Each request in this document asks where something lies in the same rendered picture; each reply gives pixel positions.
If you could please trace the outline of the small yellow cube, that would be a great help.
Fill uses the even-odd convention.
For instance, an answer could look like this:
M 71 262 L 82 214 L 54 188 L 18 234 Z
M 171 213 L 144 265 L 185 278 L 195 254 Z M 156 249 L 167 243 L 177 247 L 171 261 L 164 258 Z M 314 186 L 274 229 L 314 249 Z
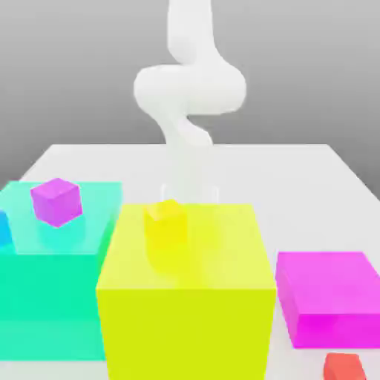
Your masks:
M 175 271 L 188 246 L 188 215 L 174 199 L 143 206 L 146 251 L 151 264 L 162 272 Z

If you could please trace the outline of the small purple cube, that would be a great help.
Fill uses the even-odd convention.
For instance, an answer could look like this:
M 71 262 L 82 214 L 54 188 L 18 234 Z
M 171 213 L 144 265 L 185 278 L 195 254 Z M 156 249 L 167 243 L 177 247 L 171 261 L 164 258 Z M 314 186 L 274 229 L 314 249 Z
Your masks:
M 38 220 L 59 228 L 82 214 L 80 187 L 54 178 L 30 190 Z

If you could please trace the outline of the small blue cube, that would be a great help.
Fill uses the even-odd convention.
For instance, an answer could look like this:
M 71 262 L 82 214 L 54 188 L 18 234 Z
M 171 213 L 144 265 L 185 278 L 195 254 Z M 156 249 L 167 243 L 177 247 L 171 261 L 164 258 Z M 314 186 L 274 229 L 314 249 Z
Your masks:
M 0 209 L 0 247 L 12 243 L 10 224 L 5 211 Z

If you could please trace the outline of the small red cube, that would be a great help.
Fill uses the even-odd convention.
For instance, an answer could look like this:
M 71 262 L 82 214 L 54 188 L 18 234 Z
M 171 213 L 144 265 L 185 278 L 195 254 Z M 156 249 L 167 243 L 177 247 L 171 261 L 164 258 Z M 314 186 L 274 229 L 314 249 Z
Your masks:
M 357 354 L 328 353 L 324 360 L 324 380 L 367 380 Z

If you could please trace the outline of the large yellow-green box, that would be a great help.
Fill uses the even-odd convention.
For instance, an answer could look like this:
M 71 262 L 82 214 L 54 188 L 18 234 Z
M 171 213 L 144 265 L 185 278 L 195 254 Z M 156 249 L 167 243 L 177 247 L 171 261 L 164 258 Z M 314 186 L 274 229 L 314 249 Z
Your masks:
M 188 204 L 188 237 L 145 237 L 125 204 L 96 286 L 109 380 L 264 380 L 276 285 L 249 204 Z

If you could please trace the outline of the large magenta box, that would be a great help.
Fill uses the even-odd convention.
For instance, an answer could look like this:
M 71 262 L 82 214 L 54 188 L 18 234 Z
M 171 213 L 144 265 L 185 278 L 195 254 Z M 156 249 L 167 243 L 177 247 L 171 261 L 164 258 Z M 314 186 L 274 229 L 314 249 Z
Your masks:
M 275 280 L 295 348 L 380 349 L 380 275 L 362 252 L 279 252 Z

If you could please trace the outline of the large turquoise box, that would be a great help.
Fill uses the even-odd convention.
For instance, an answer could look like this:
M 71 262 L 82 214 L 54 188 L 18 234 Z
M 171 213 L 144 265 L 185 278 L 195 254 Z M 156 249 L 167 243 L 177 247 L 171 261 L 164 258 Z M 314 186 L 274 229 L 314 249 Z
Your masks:
M 0 191 L 12 243 L 0 248 L 0 361 L 102 361 L 96 284 L 122 204 L 118 182 L 82 182 L 83 214 L 37 220 L 32 182 Z

